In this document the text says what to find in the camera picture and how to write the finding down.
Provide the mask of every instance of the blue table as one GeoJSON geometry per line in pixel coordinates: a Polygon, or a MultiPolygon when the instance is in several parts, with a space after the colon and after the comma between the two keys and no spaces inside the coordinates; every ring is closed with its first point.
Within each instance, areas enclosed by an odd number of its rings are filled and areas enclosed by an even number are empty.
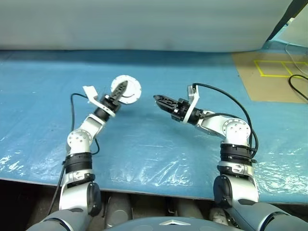
{"type": "MultiPolygon", "coordinates": [[[[263,52],[282,49],[268,43],[263,52]]],[[[56,184],[71,123],[69,95],[83,93],[83,85],[110,93],[122,74],[141,83],[142,95],[98,136],[93,167],[102,190],[213,198],[221,139],[175,122],[153,99],[186,98],[187,85],[203,82],[226,90],[250,113],[260,142],[260,200],[308,201],[307,105],[251,101],[226,53],[0,51],[0,178],[56,184]]],[[[200,88],[200,96],[199,108],[244,117],[215,91],[200,88]]],[[[78,125],[94,106],[76,98],[75,109],[78,125]]]]}

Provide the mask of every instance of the floor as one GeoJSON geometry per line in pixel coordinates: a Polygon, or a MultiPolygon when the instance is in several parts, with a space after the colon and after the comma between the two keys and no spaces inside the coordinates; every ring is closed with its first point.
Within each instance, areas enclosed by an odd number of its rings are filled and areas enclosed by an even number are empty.
{"type": "MultiPolygon", "coordinates": [[[[2,220],[12,220],[18,218],[18,222],[8,222],[4,224],[3,230],[23,231],[33,224],[40,222],[46,215],[55,188],[52,186],[42,186],[35,184],[19,183],[13,181],[0,180],[2,191],[1,208],[2,220]]],[[[102,193],[103,201],[108,198],[109,193],[102,193]]],[[[172,216],[172,200],[166,197],[130,195],[133,208],[133,217],[153,217],[172,216]]],[[[214,205],[213,201],[196,201],[202,215],[208,219],[209,210],[214,205]]],[[[59,198],[57,198],[53,211],[57,210],[59,198]]],[[[308,205],[276,205],[283,210],[293,214],[305,221],[308,221],[308,205]]],[[[103,209],[100,215],[96,216],[88,231],[102,231],[104,229],[103,209]]]]}

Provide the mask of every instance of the wire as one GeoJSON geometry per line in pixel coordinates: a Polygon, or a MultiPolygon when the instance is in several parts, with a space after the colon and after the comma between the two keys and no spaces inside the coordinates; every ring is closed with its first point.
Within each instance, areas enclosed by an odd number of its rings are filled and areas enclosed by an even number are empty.
{"type": "MultiPolygon", "coordinates": [[[[213,86],[210,86],[210,85],[207,85],[207,84],[203,84],[203,83],[193,83],[192,84],[192,87],[195,88],[196,86],[201,86],[201,87],[205,87],[205,88],[210,88],[212,90],[216,90],[226,96],[228,96],[230,99],[232,99],[237,105],[239,105],[239,107],[242,109],[242,111],[244,112],[246,118],[247,118],[247,123],[249,125],[249,127],[251,128],[252,130],[252,125],[251,125],[251,120],[250,120],[250,116],[248,114],[248,112],[246,111],[246,109],[243,107],[243,105],[240,104],[240,102],[238,102],[236,100],[236,98],[234,98],[232,95],[230,95],[229,93],[225,92],[224,90],[221,90],[219,88],[215,88],[213,86]]],[[[249,145],[250,147],[252,146],[252,133],[250,134],[249,136],[249,145]]]]}
{"type": "Polygon", "coordinates": [[[307,72],[303,71],[303,70],[296,64],[296,62],[294,61],[292,55],[291,55],[291,54],[289,53],[289,51],[287,50],[287,47],[289,46],[289,44],[290,44],[290,43],[288,43],[287,45],[285,45],[285,47],[284,47],[285,52],[287,52],[287,54],[290,56],[290,58],[292,59],[293,64],[297,67],[297,69],[298,69],[300,72],[302,72],[303,74],[308,75],[307,72]]]}
{"type": "MultiPolygon", "coordinates": [[[[213,114],[209,114],[209,115],[204,115],[202,116],[201,118],[211,118],[211,117],[214,117],[214,116],[229,116],[229,117],[233,117],[233,118],[237,118],[237,119],[241,119],[235,115],[232,115],[232,114],[228,114],[228,113],[213,113],[213,114]]],[[[255,139],[255,148],[252,149],[253,152],[252,152],[252,155],[251,155],[251,158],[253,159],[258,151],[258,148],[259,148],[259,140],[258,140],[258,137],[257,137],[257,134],[255,133],[255,131],[251,128],[251,131],[252,131],[252,134],[254,136],[254,139],[255,139]]]]}
{"type": "Polygon", "coordinates": [[[292,79],[293,77],[295,77],[295,76],[302,77],[302,78],[304,78],[304,79],[306,79],[306,80],[308,80],[308,78],[305,77],[305,76],[302,76],[302,75],[292,75],[292,76],[289,77],[289,80],[288,80],[290,87],[291,87],[293,90],[295,90],[298,94],[300,94],[301,96],[303,96],[303,97],[308,101],[308,97],[307,97],[306,95],[304,95],[303,93],[301,93],[296,87],[293,86],[293,84],[292,84],[292,82],[291,82],[291,79],[292,79]]]}
{"type": "MultiPolygon", "coordinates": [[[[71,131],[74,130],[74,127],[75,127],[75,108],[74,108],[74,101],[73,101],[73,97],[74,95],[77,95],[77,96],[80,96],[80,97],[83,97],[85,99],[87,99],[87,97],[85,95],[82,95],[82,94],[79,94],[79,93],[73,93],[71,94],[70,96],[70,101],[71,101],[71,114],[72,114],[72,124],[71,124],[71,131]]],[[[97,154],[99,151],[100,151],[100,146],[98,144],[98,141],[97,139],[95,138],[95,143],[96,143],[96,146],[97,146],[97,151],[92,153],[92,155],[95,155],[97,154]]],[[[60,186],[61,186],[61,182],[62,182],[62,178],[63,178],[63,174],[64,174],[64,169],[65,169],[65,161],[62,162],[62,170],[61,170],[61,174],[60,174],[60,177],[59,177],[59,181],[58,181],[58,184],[57,184],[57,187],[56,187],[56,191],[54,192],[54,195],[53,195],[53,198],[52,198],[52,201],[51,201],[51,204],[50,204],[50,207],[48,209],[48,213],[47,215],[49,215],[51,213],[51,210],[53,208],[53,205],[54,205],[54,202],[55,202],[55,199],[57,197],[57,194],[58,194],[58,191],[60,189],[60,186]]]]}
{"type": "Polygon", "coordinates": [[[54,202],[55,202],[55,200],[56,200],[58,191],[59,191],[59,189],[60,189],[60,185],[61,185],[61,181],[62,181],[62,178],[63,178],[64,169],[65,169],[65,161],[62,162],[62,165],[63,165],[63,167],[62,167],[62,170],[61,170],[61,174],[60,174],[60,177],[59,177],[59,181],[58,181],[58,184],[57,184],[57,188],[56,188],[55,193],[53,194],[53,198],[52,198],[51,204],[50,204],[50,206],[49,206],[47,216],[51,213],[52,207],[53,207],[54,202]]]}

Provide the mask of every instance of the black cord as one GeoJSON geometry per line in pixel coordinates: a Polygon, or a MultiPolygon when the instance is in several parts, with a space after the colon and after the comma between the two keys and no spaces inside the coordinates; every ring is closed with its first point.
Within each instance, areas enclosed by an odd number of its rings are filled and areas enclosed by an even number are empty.
{"type": "MultiPolygon", "coordinates": [[[[247,118],[247,123],[248,123],[249,127],[251,128],[251,130],[253,130],[253,129],[252,129],[252,125],[251,125],[250,116],[249,116],[248,112],[246,111],[246,109],[244,108],[244,106],[241,105],[240,102],[238,102],[238,101],[236,100],[236,98],[234,98],[232,95],[230,95],[229,93],[225,92],[224,90],[221,90],[221,89],[219,89],[219,88],[215,88],[215,87],[210,86],[210,85],[207,85],[207,84],[203,84],[203,83],[193,83],[193,84],[192,84],[192,87],[193,87],[193,88],[196,88],[196,86],[201,86],[201,87],[205,87],[205,88],[210,88],[210,89],[212,89],[212,90],[216,90],[216,91],[218,91],[218,92],[220,92],[220,93],[222,93],[222,94],[228,96],[230,99],[232,99],[232,100],[233,100],[237,105],[239,105],[239,107],[242,109],[242,111],[244,112],[244,114],[245,114],[245,116],[246,116],[246,118],[247,118]]],[[[250,145],[250,147],[252,146],[252,133],[251,133],[250,136],[249,136],[249,145],[250,145]]]]}
{"type": "MultiPolygon", "coordinates": [[[[71,131],[74,130],[74,126],[75,126],[75,109],[74,109],[74,101],[73,101],[73,96],[74,95],[77,95],[77,96],[80,96],[80,97],[83,97],[85,99],[87,99],[87,96],[85,95],[82,95],[82,94],[79,94],[79,93],[73,93],[71,94],[71,97],[70,97],[70,100],[71,100],[71,113],[72,113],[72,125],[71,125],[71,131]]],[[[97,151],[92,153],[92,155],[95,155],[97,154],[99,151],[100,151],[100,146],[98,144],[98,141],[97,139],[95,138],[95,143],[96,143],[96,146],[97,146],[97,151]]],[[[61,186],[61,181],[62,181],[62,178],[63,178],[63,174],[64,174],[64,169],[65,169],[65,161],[62,162],[62,171],[61,171],[61,174],[60,174],[60,177],[59,177],[59,181],[58,181],[58,184],[57,184],[57,188],[56,188],[56,191],[54,192],[54,195],[53,195],[53,198],[52,198],[52,201],[51,201],[51,205],[48,209],[48,214],[49,215],[51,213],[51,210],[53,208],[53,205],[54,205],[54,202],[55,202],[55,199],[56,199],[56,196],[58,194],[58,191],[60,189],[60,186],[61,186]]]]}
{"type": "Polygon", "coordinates": [[[291,82],[291,79],[292,79],[293,77],[295,77],[295,76],[302,77],[302,78],[304,78],[304,79],[306,79],[306,80],[308,80],[308,78],[305,77],[305,76],[302,76],[302,75],[292,75],[292,76],[289,77],[289,85],[290,85],[290,87],[291,87],[293,90],[295,90],[298,94],[300,94],[301,96],[303,96],[303,97],[308,101],[308,97],[307,97],[306,95],[304,95],[303,93],[301,93],[296,87],[293,86],[293,84],[292,84],[292,82],[291,82]]]}
{"type": "MultiPolygon", "coordinates": [[[[213,114],[209,114],[209,115],[203,115],[201,118],[211,118],[211,117],[220,116],[220,115],[241,119],[241,118],[237,117],[236,115],[231,115],[231,114],[228,114],[228,113],[213,113],[213,114]]],[[[252,132],[254,139],[255,139],[255,147],[254,147],[254,149],[252,149],[253,152],[252,152],[252,155],[251,155],[251,158],[253,159],[255,157],[257,151],[258,151],[258,148],[259,148],[259,140],[258,140],[257,134],[255,133],[255,131],[252,128],[251,128],[251,132],[252,132]]]]}
{"type": "Polygon", "coordinates": [[[50,204],[50,206],[49,206],[47,216],[51,213],[52,207],[53,207],[54,202],[55,202],[55,200],[56,200],[58,191],[59,191],[59,189],[60,189],[60,185],[61,185],[61,181],[62,181],[62,178],[63,178],[64,169],[65,169],[65,161],[62,162],[62,165],[63,165],[63,167],[62,167],[62,170],[61,170],[61,174],[60,174],[60,177],[59,177],[59,181],[58,181],[58,184],[57,184],[57,188],[56,188],[56,191],[55,191],[55,193],[54,193],[54,195],[53,195],[51,204],[50,204]]]}

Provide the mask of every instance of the white disc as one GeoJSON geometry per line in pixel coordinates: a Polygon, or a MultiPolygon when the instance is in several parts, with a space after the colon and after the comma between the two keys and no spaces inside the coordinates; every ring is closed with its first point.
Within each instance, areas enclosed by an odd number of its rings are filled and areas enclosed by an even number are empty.
{"type": "Polygon", "coordinates": [[[113,92],[117,85],[120,83],[127,81],[127,88],[123,94],[123,96],[119,99],[120,102],[125,104],[130,104],[136,102],[141,96],[141,85],[135,78],[131,76],[118,76],[111,83],[111,92],[113,92]]]}

